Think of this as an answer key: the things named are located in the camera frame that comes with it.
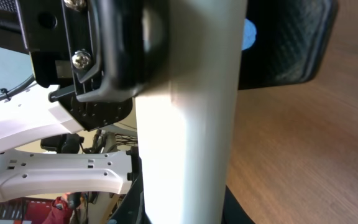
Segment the wooden surface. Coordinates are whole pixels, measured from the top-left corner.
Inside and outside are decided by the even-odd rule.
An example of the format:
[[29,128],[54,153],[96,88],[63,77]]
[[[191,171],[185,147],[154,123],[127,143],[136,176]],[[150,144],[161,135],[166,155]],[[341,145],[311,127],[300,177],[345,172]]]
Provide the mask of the wooden surface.
[[228,186],[256,223],[358,223],[358,1],[317,79],[240,91]]

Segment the textured black pad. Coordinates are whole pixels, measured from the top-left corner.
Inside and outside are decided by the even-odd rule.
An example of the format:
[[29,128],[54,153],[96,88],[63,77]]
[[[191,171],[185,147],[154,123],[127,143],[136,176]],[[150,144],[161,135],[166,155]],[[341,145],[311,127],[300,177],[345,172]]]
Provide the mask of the textured black pad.
[[336,0],[249,0],[257,28],[243,51],[239,89],[307,82],[318,70],[337,12]]
[[0,11],[15,13],[16,12],[15,0],[0,0]]

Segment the white plastic panel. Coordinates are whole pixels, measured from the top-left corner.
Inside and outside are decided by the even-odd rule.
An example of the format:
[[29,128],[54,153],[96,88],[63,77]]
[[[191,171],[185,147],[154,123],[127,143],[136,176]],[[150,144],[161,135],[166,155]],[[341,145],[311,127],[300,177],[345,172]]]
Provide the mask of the white plastic panel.
[[168,63],[136,98],[153,224],[221,222],[246,3],[170,0]]
[[49,93],[57,88],[35,85],[11,101],[0,101],[0,153],[38,139],[83,130],[59,102],[48,101]]
[[11,149],[0,155],[0,202],[36,194],[99,191],[126,194],[131,157],[108,154],[33,154]]

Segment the silver screw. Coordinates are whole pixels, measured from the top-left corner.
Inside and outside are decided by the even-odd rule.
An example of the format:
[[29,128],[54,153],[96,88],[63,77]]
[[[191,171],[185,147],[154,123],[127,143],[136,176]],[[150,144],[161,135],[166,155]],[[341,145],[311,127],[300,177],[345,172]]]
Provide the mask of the silver screw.
[[86,0],[64,0],[66,7],[74,9],[76,11],[81,11],[86,7]]
[[92,64],[91,55],[84,51],[76,51],[71,58],[71,62],[77,69],[86,69]]

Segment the beige floor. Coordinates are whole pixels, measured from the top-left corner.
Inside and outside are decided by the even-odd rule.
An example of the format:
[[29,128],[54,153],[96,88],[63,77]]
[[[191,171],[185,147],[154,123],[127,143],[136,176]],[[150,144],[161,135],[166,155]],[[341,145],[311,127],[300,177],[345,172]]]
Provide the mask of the beige floor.
[[[132,109],[131,113],[129,114],[129,116],[127,118],[123,119],[119,123],[116,123],[115,125],[119,126],[121,128],[125,128],[125,129],[131,129],[128,126],[136,128],[137,126],[136,126],[135,106],[134,106],[134,108]],[[84,147],[91,147],[92,138],[94,136],[94,131],[90,131],[90,132],[80,131],[78,134],[85,138],[83,146]],[[32,143],[26,144],[24,146],[18,147],[17,149],[21,150],[21,151],[26,151],[26,152],[38,152],[38,153],[45,152],[45,150],[40,148],[40,141],[35,141],[35,142],[32,142]],[[61,194],[62,193],[59,193],[59,194],[30,195],[29,197],[55,199],[56,197],[61,196]]]

